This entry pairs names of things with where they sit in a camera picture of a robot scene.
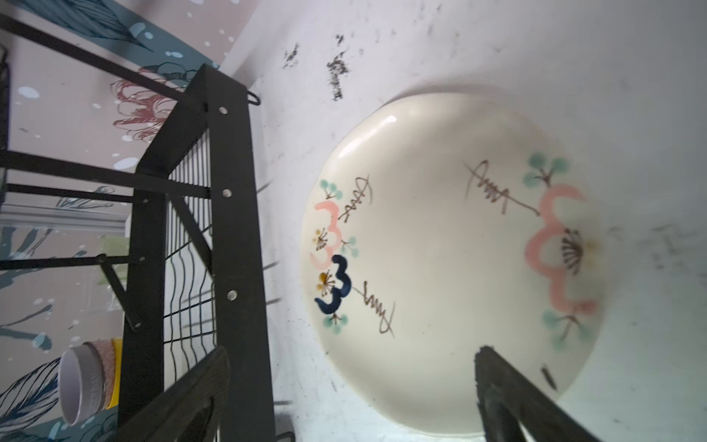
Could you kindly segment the white plate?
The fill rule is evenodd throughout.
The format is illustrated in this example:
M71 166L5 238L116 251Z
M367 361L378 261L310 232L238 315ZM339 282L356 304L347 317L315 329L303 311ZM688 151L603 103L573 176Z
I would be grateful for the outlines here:
M377 412L431 436L481 432L475 357L551 398L602 323L598 208L567 150L462 93L398 99L326 161L302 222L320 342Z

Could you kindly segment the yellow ceramic bowl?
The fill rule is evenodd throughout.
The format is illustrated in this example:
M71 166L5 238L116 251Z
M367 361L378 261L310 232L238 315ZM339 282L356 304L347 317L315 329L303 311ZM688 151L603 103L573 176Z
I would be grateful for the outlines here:
M112 396L110 396L110 402L108 405L109 409L116 407L120 401L120 386L121 386L121 371L123 362L123 339L114 338L112 339L113 350L114 350L114 371L113 371L113 389Z

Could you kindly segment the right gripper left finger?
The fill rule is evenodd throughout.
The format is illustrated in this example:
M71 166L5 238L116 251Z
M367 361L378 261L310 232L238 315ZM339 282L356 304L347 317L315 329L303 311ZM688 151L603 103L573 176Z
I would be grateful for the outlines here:
M115 434L117 441L214 441L228 402L228 352L215 348Z

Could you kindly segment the black two-tier dish rack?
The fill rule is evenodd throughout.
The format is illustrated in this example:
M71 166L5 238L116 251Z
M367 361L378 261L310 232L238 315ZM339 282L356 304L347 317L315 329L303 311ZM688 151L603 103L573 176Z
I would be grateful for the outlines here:
M213 282L209 337L228 352L228 402L215 440L275 440L263 258L250 107L259 98L212 66L175 90L9 16L1 27L175 101L133 173L1 149L2 171L24 171L132 190L130 252L124 256L5 260L5 271L97 266L124 312L118 429L168 390L163 385L169 215Z

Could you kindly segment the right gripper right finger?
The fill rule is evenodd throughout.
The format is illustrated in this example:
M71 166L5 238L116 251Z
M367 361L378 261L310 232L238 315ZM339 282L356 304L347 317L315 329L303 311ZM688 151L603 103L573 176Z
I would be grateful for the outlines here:
M475 355L478 408L487 441L598 439L579 425L490 346Z

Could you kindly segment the pink floral pattern bowl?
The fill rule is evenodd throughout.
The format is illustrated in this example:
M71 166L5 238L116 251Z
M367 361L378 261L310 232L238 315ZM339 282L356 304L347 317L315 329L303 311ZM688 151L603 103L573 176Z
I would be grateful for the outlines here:
M114 380L114 350L112 339L88 342L88 345L92 348L92 351L97 355L97 358L99 359L99 364L101 364L101 377L103 384L102 403L101 407L99 407L100 411L108 410L110 396L112 396Z

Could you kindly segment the lilac ceramic bowl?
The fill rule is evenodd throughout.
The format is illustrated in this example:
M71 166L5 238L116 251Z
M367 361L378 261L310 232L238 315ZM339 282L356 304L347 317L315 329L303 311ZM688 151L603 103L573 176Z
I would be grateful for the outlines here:
M93 345L81 344L63 353L58 372L59 405L70 427L103 410L104 387L101 357Z

